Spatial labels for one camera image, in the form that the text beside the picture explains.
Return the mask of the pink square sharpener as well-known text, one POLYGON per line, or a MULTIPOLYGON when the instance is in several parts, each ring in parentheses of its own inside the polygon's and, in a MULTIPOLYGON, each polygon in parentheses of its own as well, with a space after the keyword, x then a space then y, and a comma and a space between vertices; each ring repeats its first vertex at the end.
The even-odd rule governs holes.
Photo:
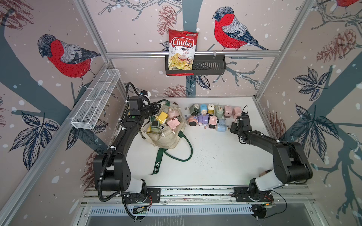
POLYGON ((233 111, 232 111, 232 116, 234 119, 237 119, 239 116, 241 116, 243 113, 243 110, 241 109, 241 107, 234 107, 233 111))

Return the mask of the grey blue sharpener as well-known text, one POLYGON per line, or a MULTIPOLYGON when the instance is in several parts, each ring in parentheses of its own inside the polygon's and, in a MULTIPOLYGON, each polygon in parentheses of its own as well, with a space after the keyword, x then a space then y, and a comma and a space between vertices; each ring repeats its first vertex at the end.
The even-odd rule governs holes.
POLYGON ((218 119, 217 125, 216 125, 216 131, 217 132, 226 132, 228 130, 228 125, 226 124, 225 119, 218 119))

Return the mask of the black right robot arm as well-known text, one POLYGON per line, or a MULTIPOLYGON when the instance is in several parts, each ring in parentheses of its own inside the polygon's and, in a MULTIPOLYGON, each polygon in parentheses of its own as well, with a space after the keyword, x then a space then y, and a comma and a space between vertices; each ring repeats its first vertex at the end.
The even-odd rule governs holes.
POLYGON ((298 142, 285 142, 252 130, 246 113, 237 117, 230 132, 238 135, 241 144, 261 148, 273 156, 273 169, 263 176, 250 180, 248 195, 251 200, 261 200, 261 195, 291 182, 310 180, 313 171, 303 147, 298 142))

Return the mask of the purple sharpener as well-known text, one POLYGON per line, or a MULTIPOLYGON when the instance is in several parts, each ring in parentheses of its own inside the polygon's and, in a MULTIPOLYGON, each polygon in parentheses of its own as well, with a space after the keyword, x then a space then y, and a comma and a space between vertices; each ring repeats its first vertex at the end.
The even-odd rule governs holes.
POLYGON ((209 124, 209 115, 198 115, 199 126, 208 127, 209 124))

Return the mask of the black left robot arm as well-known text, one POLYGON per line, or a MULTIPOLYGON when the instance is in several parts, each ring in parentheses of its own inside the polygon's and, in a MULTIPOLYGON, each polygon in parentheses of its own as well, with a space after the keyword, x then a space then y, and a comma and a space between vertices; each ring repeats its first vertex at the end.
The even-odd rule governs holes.
POLYGON ((134 196, 137 202, 144 202, 148 197, 145 180, 131 175, 127 154, 145 120, 158 114, 161 104, 150 102, 149 91, 138 92, 131 82, 127 83, 126 90, 130 87, 135 96, 126 94, 126 106, 119 121, 121 131, 109 149, 93 160, 94 183, 101 202, 118 195, 134 196))

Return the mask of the canvas tote bag green handles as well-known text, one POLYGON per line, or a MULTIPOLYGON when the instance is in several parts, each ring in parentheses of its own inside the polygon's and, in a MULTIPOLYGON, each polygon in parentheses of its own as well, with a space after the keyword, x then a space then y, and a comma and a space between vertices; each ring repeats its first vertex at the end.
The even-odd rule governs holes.
POLYGON ((141 137, 143 139, 145 139, 147 142, 149 142, 150 144, 152 144, 153 146, 158 147, 154 168, 151 173, 152 175, 156 175, 159 173, 160 166, 161 166, 164 155, 170 157, 171 159, 179 161, 179 162, 187 162, 193 156, 193 146, 192 146, 191 142, 189 141, 189 139, 184 134, 184 130, 186 128, 186 120, 182 117, 182 112, 181 112, 179 105, 175 102, 171 103, 169 100, 166 100, 166 99, 162 99, 162 100, 158 101, 157 103, 161 104, 159 113, 155 116, 152 116, 150 118, 150 122, 148 122, 145 127, 140 129, 141 137), (169 136, 166 136, 166 137, 162 137, 161 132, 158 134, 151 133, 151 131, 150 131, 151 123, 156 120, 156 117, 162 111, 167 113, 169 107, 178 108, 178 110, 180 112, 180 116, 177 117, 177 119, 180 121, 180 125, 173 131, 172 134, 170 134, 169 136), (175 157, 175 156, 171 155, 170 153, 168 153, 168 150, 176 148, 180 139, 182 139, 182 138, 185 139, 185 141, 187 142, 187 144, 189 145, 189 148, 190 148, 189 157, 187 157, 186 159, 181 159, 181 158, 175 157))

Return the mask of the pale green sharpener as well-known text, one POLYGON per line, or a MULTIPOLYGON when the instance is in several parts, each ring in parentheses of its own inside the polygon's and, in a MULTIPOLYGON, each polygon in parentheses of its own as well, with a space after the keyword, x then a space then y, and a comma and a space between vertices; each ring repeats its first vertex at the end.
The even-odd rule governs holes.
POLYGON ((217 105, 215 107, 215 116, 218 118, 218 119, 221 119, 223 118, 223 115, 224 115, 224 108, 221 106, 221 105, 217 105))

